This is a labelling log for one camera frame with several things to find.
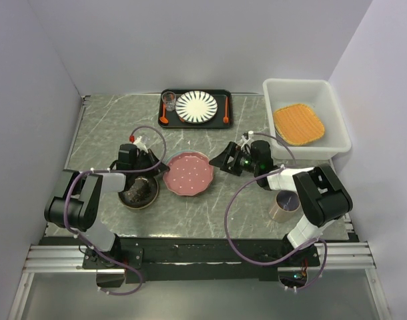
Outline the dark metallic bowl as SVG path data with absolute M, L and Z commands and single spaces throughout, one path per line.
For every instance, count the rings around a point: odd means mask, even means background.
M 154 177 L 138 176 L 127 184 L 125 191 L 119 192 L 119 200 L 130 209 L 143 209 L 150 206 L 159 194 L 159 183 Z

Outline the pink polka dot plate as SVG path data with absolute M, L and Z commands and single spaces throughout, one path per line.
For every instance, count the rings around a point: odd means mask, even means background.
M 169 171 L 163 181 L 169 191 L 179 196 L 194 197 L 204 192 L 214 179 L 210 159 L 197 151 L 183 151 L 167 161 Z

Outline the orange woven pattern plate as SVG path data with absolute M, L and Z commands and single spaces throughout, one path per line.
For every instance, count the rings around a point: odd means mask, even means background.
M 274 111 L 273 119 L 276 131 L 292 146 L 313 143 L 325 134 L 325 127 L 320 118 L 311 107 L 303 103 Z

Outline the blue grey plate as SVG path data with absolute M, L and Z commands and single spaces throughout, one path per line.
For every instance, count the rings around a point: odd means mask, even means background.
M 203 155 L 204 157 L 208 158 L 208 156 L 200 151 L 196 151 L 193 149 L 184 149 L 181 151 L 178 151 L 176 153 L 171 154 L 166 160 L 164 160 L 165 162 L 170 162 L 171 159 L 173 159 L 174 157 L 177 157 L 178 155 L 182 154 L 182 153 L 197 153 L 199 155 Z

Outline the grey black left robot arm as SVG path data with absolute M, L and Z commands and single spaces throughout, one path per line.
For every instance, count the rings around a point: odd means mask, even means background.
M 155 178 L 169 171 L 151 149 L 137 143 L 119 147 L 117 159 L 104 170 L 62 170 L 48 200 L 44 217 L 67 229 L 99 251 L 99 260 L 109 268 L 123 258 L 119 236 L 98 217 L 100 198 L 105 193 L 125 195 L 140 179 Z

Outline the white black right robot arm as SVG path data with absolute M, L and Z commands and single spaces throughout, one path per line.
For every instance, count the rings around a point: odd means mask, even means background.
M 292 169 L 277 166 L 272 159 L 270 144 L 264 140 L 238 145 L 231 141 L 210 165 L 239 176 L 243 171 L 254 174 L 256 182 L 270 191 L 289 191 L 298 196 L 303 215 L 296 226 L 282 240 L 282 257 L 267 262 L 274 265 L 285 261 L 297 265 L 305 256 L 305 248 L 312 246 L 323 231 L 353 208 L 345 186 L 328 164 Z

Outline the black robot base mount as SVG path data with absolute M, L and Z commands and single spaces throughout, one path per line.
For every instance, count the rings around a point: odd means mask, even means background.
M 259 262 L 272 262 L 282 257 L 282 240 L 234 239 L 236 248 L 246 257 Z M 121 262 L 137 269 L 146 281 L 186 281 L 221 279 L 258 279 L 277 281 L 278 267 L 319 267 L 315 245 L 300 251 L 282 263 L 262 267 L 244 261 L 226 239 L 193 238 L 121 238 Z M 114 270 L 119 266 L 86 249 L 82 267 Z M 107 287 L 120 286 L 120 281 L 139 283 L 139 277 L 122 268 L 120 275 L 97 280 Z

